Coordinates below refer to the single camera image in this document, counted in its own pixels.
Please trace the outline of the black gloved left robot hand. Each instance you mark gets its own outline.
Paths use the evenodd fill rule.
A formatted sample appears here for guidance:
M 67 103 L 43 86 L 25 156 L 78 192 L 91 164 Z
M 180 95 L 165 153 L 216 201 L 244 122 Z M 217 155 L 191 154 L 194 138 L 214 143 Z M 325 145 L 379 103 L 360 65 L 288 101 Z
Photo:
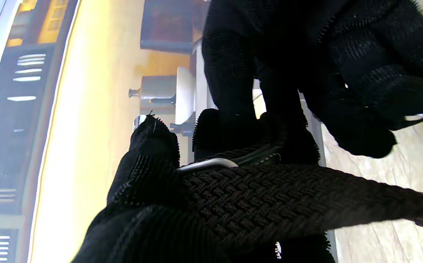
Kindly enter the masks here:
M 221 124 L 204 110 L 193 136 L 197 170 L 179 166 L 175 133 L 154 115 L 131 136 L 74 263 L 333 263 L 325 230 L 300 233 L 309 213 L 291 190 L 287 127 L 264 113 Z

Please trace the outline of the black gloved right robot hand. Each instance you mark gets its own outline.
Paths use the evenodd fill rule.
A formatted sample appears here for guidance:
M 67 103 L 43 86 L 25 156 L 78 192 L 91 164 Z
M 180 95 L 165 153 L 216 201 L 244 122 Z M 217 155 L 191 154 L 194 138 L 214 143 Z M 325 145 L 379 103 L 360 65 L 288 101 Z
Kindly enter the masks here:
M 383 158 L 394 130 L 423 122 L 423 13 L 413 0 L 212 0 L 202 36 L 204 72 L 218 108 L 218 150 L 266 134 L 253 105 L 259 80 L 268 114 L 287 127 L 284 158 L 317 153 L 308 109 L 355 156 Z

